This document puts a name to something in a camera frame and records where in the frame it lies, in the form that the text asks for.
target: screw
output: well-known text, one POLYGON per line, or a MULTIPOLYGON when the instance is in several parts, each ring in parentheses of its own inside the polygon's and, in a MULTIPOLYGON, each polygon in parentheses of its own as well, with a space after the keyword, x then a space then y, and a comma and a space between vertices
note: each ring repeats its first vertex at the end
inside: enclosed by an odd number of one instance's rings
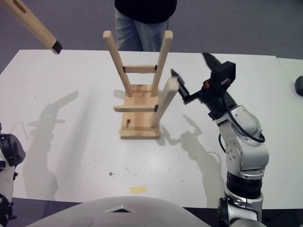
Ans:
POLYGON ((236 200, 234 202, 234 204, 238 205, 238 206, 242 206, 243 205, 243 201, 242 200, 236 200))

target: black shirt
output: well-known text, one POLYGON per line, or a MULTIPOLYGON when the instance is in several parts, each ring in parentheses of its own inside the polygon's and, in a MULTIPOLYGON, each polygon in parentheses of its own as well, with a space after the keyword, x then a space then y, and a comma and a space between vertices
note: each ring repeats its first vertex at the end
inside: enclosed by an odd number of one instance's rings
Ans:
POLYGON ((116 9, 145 24, 162 23, 175 12, 177 0, 115 0, 116 9))

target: white table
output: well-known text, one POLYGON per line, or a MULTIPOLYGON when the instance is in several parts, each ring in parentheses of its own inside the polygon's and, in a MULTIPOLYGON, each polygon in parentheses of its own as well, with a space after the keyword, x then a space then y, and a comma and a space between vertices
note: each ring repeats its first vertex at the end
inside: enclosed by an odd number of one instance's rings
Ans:
MULTIPOLYGON (((156 64, 158 54, 121 56, 125 64, 156 64)), ((293 81, 274 56, 216 56, 237 64, 229 92, 259 118, 267 139, 264 208, 302 208, 303 100, 293 81)), ((160 89, 170 68, 192 93, 210 76, 201 54, 170 53, 160 89)), ((151 83, 152 75, 130 81, 151 83)), ((184 106, 178 95, 161 120, 160 140, 120 140, 122 115, 113 106, 123 104, 123 90, 106 51, 19 51, 0 75, 3 132, 15 134, 27 152, 14 197, 85 202, 146 185, 137 196, 216 208, 227 169, 206 106, 184 106)))

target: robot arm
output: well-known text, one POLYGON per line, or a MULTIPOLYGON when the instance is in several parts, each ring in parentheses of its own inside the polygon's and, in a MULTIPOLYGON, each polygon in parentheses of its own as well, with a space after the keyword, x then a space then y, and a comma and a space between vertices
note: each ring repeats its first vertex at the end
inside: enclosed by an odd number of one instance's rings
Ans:
POLYGON ((262 178, 269 154, 258 119, 245 107, 237 105, 227 88, 236 78, 236 65, 221 64, 214 56, 203 53, 211 69, 211 78, 200 91, 190 95, 181 76, 171 70, 180 83, 179 93, 184 104, 195 99, 206 104, 209 116, 216 122, 224 139, 227 162, 225 197, 219 201, 221 226, 231 226, 238 219, 262 221, 262 178))
POLYGON ((18 175, 16 166, 23 162, 25 152, 12 134, 1 134, 0 123, 0 227, 5 227, 13 216, 13 182, 18 175))

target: wood grain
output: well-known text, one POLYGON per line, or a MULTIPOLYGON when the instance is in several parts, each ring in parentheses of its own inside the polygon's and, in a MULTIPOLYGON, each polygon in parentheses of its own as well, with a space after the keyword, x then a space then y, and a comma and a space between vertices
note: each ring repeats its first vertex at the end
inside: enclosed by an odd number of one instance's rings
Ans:
POLYGON ((103 38, 107 43, 110 55, 112 56, 115 67, 118 71, 118 74, 119 74, 119 76, 121 78, 121 81, 123 83, 123 86, 125 88, 125 91, 126 91, 126 93, 129 97, 132 97, 133 96, 133 91, 132 91, 132 88, 131 88, 131 84, 129 82, 127 74, 123 70, 123 63, 122 63, 120 54, 118 52, 118 48, 117 48, 117 45, 115 43, 112 32, 111 31, 105 31, 103 33, 103 38))
MULTIPOLYGON (((125 96, 124 105, 157 105, 159 96, 151 97, 151 85, 131 85, 133 97, 125 96)), ((122 139, 156 139, 159 125, 151 127, 153 113, 123 113, 120 137, 122 139)))
POLYGON ((175 97, 179 90, 179 83, 177 78, 169 78, 166 82, 164 90, 160 94, 159 107, 151 117, 151 126, 156 127, 159 125, 159 121, 165 113, 166 109, 170 105, 172 99, 175 97))
POLYGON ((155 76, 153 78, 153 82, 152 82, 152 86, 151 86, 151 96, 157 96, 158 95, 158 86, 159 86, 159 82, 161 79, 161 75, 164 69, 164 65, 165 65, 165 61, 167 58, 167 55, 169 53, 169 49, 172 43, 172 39, 173 39, 173 33, 172 31, 165 31, 163 40, 162 40, 162 46, 161 46, 161 50, 160 50, 160 54, 159 54, 159 59, 158 59, 158 67, 157 67, 157 71, 155 73, 155 76))
POLYGON ((126 73, 155 73, 155 65, 124 65, 126 73))
POLYGON ((114 110, 119 113, 155 112, 155 107, 155 105, 116 105, 114 110))
POLYGON ((21 0, 0 0, 0 3, 47 49, 53 50, 57 39, 21 0))

